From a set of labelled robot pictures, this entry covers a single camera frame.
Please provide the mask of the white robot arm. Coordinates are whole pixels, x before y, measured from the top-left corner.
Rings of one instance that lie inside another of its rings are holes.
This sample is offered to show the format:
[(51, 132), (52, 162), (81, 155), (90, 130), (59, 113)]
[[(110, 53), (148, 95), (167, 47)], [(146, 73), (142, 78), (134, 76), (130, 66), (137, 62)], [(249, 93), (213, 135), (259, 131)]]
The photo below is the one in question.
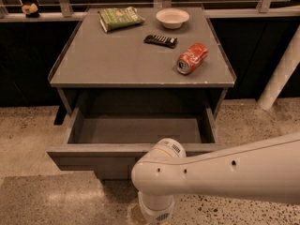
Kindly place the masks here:
[(177, 194), (298, 204), (300, 133), (188, 157), (173, 139), (162, 139), (133, 167), (143, 216), (170, 219)]

